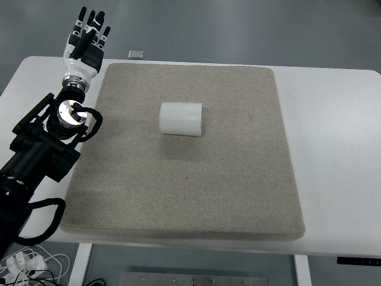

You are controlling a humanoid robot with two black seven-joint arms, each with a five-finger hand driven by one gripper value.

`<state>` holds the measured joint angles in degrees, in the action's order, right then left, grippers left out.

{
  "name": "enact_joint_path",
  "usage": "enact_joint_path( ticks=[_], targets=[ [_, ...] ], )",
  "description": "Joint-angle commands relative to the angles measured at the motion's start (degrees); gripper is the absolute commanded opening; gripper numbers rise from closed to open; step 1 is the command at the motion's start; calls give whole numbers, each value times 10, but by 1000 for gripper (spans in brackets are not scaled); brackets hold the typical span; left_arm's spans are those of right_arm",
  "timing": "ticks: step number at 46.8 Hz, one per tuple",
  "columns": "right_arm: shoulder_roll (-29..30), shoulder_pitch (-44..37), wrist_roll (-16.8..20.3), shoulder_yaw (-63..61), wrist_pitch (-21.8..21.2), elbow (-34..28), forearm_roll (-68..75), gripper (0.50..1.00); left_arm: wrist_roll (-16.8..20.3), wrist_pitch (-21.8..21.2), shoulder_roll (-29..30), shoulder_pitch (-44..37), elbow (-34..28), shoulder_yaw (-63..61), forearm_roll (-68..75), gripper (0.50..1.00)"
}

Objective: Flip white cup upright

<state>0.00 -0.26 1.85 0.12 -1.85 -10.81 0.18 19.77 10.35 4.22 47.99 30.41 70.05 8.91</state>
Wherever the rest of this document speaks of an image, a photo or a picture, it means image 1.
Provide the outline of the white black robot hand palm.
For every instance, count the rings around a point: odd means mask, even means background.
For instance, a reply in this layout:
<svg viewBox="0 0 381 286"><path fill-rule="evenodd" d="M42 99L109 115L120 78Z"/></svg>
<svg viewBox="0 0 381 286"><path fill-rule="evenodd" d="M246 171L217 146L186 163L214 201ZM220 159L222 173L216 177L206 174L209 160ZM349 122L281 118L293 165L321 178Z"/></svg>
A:
<svg viewBox="0 0 381 286"><path fill-rule="evenodd" d="M70 34L63 53L63 65L65 67L64 78L69 76L82 79L92 79L100 71L104 52L94 44L90 44L85 53L79 58L70 57L80 37Z"/></svg>

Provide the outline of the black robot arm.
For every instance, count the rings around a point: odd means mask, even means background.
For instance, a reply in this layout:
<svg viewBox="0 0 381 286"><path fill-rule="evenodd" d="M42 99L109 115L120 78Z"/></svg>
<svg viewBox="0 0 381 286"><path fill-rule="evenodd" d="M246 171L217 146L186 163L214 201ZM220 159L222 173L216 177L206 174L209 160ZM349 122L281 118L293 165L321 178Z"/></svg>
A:
<svg viewBox="0 0 381 286"><path fill-rule="evenodd" d="M57 95L48 94L13 128L13 156L1 169L1 253L14 243L31 246L50 238L58 229L66 203L62 198L32 201L44 178L61 181L78 161L79 143L91 139L102 125L101 113L85 107L91 80L100 72L110 27L103 11L83 7L63 53L65 74ZM20 235L32 211L56 210L40 235Z"/></svg>

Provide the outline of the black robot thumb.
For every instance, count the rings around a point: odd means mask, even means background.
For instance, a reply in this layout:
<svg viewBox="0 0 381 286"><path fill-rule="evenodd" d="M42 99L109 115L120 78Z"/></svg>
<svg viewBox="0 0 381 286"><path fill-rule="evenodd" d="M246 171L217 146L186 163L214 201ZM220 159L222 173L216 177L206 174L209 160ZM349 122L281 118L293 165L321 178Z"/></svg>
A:
<svg viewBox="0 0 381 286"><path fill-rule="evenodd" d="M81 36L70 35L70 45L74 46L70 52L70 58L79 59L85 53L95 36L95 29L89 29L82 32Z"/></svg>

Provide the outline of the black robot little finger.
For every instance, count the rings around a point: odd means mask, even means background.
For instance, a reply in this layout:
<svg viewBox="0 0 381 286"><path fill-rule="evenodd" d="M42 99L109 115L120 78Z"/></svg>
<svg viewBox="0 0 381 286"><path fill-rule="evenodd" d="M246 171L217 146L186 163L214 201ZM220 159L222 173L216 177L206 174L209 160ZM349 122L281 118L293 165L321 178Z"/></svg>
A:
<svg viewBox="0 0 381 286"><path fill-rule="evenodd" d="M74 24L74 28L73 28L73 32L72 32L73 35L75 35L75 36L80 35L80 32L82 30L83 20L84 20L84 17L86 15L86 12L87 12L87 8L82 7L82 9L79 12L79 16L78 16L78 18Z"/></svg>

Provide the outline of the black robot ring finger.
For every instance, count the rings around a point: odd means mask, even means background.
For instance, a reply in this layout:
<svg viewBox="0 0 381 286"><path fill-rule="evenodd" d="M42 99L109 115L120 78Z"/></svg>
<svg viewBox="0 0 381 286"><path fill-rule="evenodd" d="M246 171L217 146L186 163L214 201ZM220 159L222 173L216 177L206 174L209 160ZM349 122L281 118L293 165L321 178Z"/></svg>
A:
<svg viewBox="0 0 381 286"><path fill-rule="evenodd" d="M92 24L94 17L95 17L95 11L92 10L88 16L88 19L84 28L84 33L86 33L88 28L90 28L90 25Z"/></svg>

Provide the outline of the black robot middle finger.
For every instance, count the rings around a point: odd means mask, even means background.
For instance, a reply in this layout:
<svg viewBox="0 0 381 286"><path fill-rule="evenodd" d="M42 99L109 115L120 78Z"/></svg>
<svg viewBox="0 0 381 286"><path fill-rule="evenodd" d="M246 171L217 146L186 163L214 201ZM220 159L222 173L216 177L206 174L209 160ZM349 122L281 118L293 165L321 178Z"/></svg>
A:
<svg viewBox="0 0 381 286"><path fill-rule="evenodd" d="M100 11L97 13L97 15L94 17L93 22L90 24L90 35L91 35L91 41L95 42L99 32L101 30L101 27L104 23L104 17L105 17L105 12Z"/></svg>

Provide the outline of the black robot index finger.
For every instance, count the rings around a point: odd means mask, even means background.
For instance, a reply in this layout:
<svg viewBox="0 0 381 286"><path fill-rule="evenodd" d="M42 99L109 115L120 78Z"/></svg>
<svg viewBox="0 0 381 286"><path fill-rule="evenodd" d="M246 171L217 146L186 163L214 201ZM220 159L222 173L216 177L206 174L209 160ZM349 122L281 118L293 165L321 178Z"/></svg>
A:
<svg viewBox="0 0 381 286"><path fill-rule="evenodd" d="M110 34L110 31L111 31L111 28L110 26L107 26L103 32L103 34L100 36L100 38L98 39L98 42L96 44L97 48L99 49L103 49L104 46L105 46L105 43L107 41L107 37L108 35Z"/></svg>

